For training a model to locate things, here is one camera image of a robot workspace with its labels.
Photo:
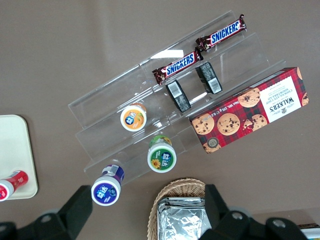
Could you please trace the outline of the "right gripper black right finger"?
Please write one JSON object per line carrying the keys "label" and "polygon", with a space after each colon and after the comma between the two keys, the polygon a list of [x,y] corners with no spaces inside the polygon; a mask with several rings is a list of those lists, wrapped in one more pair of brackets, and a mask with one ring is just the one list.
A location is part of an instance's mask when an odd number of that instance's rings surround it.
{"label": "right gripper black right finger", "polygon": [[205,212],[211,225],[201,240],[306,240],[286,218],[271,217],[261,224],[240,210],[230,210],[214,184],[205,185]]}

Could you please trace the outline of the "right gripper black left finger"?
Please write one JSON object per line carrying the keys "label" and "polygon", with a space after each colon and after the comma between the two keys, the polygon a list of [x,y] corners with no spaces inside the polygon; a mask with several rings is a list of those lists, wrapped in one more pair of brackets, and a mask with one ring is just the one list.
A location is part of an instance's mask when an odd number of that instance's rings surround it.
{"label": "right gripper black left finger", "polygon": [[91,187],[82,185],[56,213],[46,213],[18,229],[0,223],[2,240],[75,240],[93,211]]}

